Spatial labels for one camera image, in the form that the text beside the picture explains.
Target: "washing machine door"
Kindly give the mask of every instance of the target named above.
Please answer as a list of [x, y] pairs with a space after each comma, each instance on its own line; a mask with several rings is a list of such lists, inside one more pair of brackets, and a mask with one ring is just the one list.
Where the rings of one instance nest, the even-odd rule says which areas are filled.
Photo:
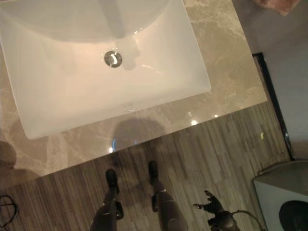
[[284, 203], [279, 211], [279, 219], [284, 231], [308, 231], [308, 203]]

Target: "beige marble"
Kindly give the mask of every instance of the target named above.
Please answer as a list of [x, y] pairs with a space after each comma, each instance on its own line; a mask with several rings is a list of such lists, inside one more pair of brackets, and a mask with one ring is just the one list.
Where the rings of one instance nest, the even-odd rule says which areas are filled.
[[[208, 121], [266, 101], [232, 2], [185, 0], [185, 5], [212, 84], [210, 92], [37, 140], [25, 137], [1, 54], [0, 137], [10, 145], [12, 156], [7, 166], [5, 161], [0, 165], [0, 188], [106, 155], [114, 139], [120, 150], [187, 128], [192, 120]], [[24, 174], [19, 180], [4, 185], [20, 171]]]

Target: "pink towel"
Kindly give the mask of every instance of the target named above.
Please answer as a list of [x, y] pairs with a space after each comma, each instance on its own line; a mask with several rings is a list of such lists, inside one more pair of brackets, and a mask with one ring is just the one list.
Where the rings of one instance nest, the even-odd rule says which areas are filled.
[[276, 10], [279, 14], [286, 16], [300, 0], [254, 0], [259, 6]]

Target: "white sink basin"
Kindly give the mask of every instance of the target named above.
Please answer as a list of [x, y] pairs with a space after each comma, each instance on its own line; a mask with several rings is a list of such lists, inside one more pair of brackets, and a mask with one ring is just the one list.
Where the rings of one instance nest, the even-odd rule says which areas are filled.
[[5, 1], [0, 23], [30, 139], [210, 90], [181, 0]]

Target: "drain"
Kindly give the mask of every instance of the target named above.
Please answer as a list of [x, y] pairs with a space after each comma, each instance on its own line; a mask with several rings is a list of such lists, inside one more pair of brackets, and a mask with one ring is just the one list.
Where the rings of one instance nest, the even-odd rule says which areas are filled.
[[122, 56], [117, 51], [108, 51], [104, 56], [105, 63], [110, 67], [118, 67], [122, 64]]

